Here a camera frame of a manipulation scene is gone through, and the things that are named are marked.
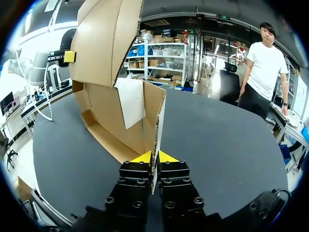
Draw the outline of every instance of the desk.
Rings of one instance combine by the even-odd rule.
[[[51,96],[51,102],[55,102],[57,101],[58,99],[68,95],[72,93],[72,86],[68,86],[66,88],[63,88],[59,91],[57,91],[56,93],[53,93],[52,96]],[[37,106],[37,108],[39,110],[45,108],[47,105],[48,105],[48,102],[47,102],[47,99],[44,98],[42,100],[40,100],[39,102],[32,102],[28,105],[26,105],[26,107],[24,108],[23,112],[21,113],[21,117],[25,123],[25,126],[26,126],[26,129],[29,133],[29,135],[31,136],[31,138],[33,139],[33,132],[32,130],[29,128],[28,126],[28,123],[27,123],[27,120],[30,116],[32,116],[33,113],[35,113],[37,110],[35,109],[34,107],[34,104]]]
[[[281,110],[278,109],[277,106],[275,106],[273,104],[271,104],[270,106],[271,106],[270,107],[270,114],[272,115],[273,119],[275,120],[275,122],[280,127],[280,132],[276,137],[277,142],[279,143],[281,141],[282,137],[284,136],[284,134],[286,133],[287,135],[290,135],[294,139],[299,141],[301,143],[301,145],[303,146],[300,156],[297,157],[297,158],[294,157],[295,163],[292,165],[292,167],[287,169],[287,172],[289,172],[291,169],[294,168],[294,166],[299,162],[302,155],[306,152],[306,149],[308,147],[308,142],[305,140],[302,133],[297,128],[289,125],[286,116],[282,114]]]
[[[15,116],[17,113],[20,113],[20,111],[22,111],[24,108],[25,108],[25,104],[20,105],[19,108],[15,110],[13,113],[11,113],[4,121],[0,121],[0,130],[2,130],[8,124],[8,122],[13,116]],[[9,126],[8,126],[8,131],[14,142],[14,136],[12,136]]]
[[[288,188],[279,146],[259,116],[205,96],[166,91],[161,150],[187,162],[206,214],[225,218],[262,191]],[[86,205],[104,209],[121,164],[85,128],[74,95],[55,102],[53,112],[53,122],[37,115],[34,126],[42,197],[67,218],[83,216]],[[158,191],[148,208],[147,231],[162,231]]]

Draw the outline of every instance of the black screw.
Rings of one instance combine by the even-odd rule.
[[[261,217],[261,219],[265,219],[267,217],[267,213],[265,210],[262,210],[260,213],[259,213],[259,216]]]
[[[139,180],[137,180],[137,183],[138,183],[138,184],[141,184],[141,185],[142,185],[142,184],[145,184],[145,182],[146,182],[146,181],[145,181],[144,179],[139,179]]]
[[[141,208],[142,205],[143,205],[143,203],[142,203],[142,202],[139,202],[139,201],[133,203],[133,207],[134,207],[134,208],[137,208],[137,209]]]
[[[165,179],[165,180],[164,180],[164,183],[165,183],[165,184],[170,184],[170,183],[172,183],[172,180],[171,180],[171,179]]]
[[[251,210],[256,210],[257,209],[257,203],[256,202],[251,202],[250,205],[249,205],[249,208]]]
[[[183,181],[184,181],[184,182],[190,182],[190,178],[189,178],[189,177],[185,177],[185,178],[183,179]]]
[[[201,197],[195,197],[194,198],[194,203],[195,204],[202,204],[203,202],[204,202],[204,200]]]
[[[173,209],[175,207],[175,203],[174,202],[165,202],[165,207],[167,209]]]
[[[125,178],[125,177],[120,177],[118,180],[119,180],[120,182],[125,182],[125,181],[126,181],[126,178]]]
[[[107,204],[112,204],[115,202],[115,199],[113,197],[108,197],[106,200],[105,200],[105,203]]]

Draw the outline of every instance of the man's hand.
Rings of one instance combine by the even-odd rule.
[[[282,113],[285,115],[285,116],[288,116],[288,107],[286,105],[283,106],[282,108]]]
[[[241,96],[244,94],[244,92],[245,92],[245,87],[241,87],[239,98],[241,98]]]

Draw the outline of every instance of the exit sign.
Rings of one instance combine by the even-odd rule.
[[[217,16],[219,17],[219,19],[231,21],[231,20],[230,20],[230,17],[228,17],[228,16],[226,16],[226,15],[220,15],[220,14],[218,14]]]

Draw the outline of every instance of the office chair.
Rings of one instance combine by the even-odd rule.
[[[219,100],[231,105],[237,105],[236,100],[239,98],[240,93],[239,76],[235,74],[237,66],[225,62],[225,69],[220,70],[221,91]]]
[[[9,167],[9,163],[11,165],[12,168],[14,168],[14,165],[13,165],[13,161],[12,161],[12,156],[14,155],[17,155],[18,156],[18,153],[16,153],[14,150],[11,150],[10,149],[10,146],[9,146],[9,139],[8,138],[4,138],[3,141],[0,141],[0,155],[2,157],[2,160],[4,161],[4,156],[7,152],[10,152],[7,154],[8,158],[7,158],[7,162],[6,162],[6,168],[8,169]]]

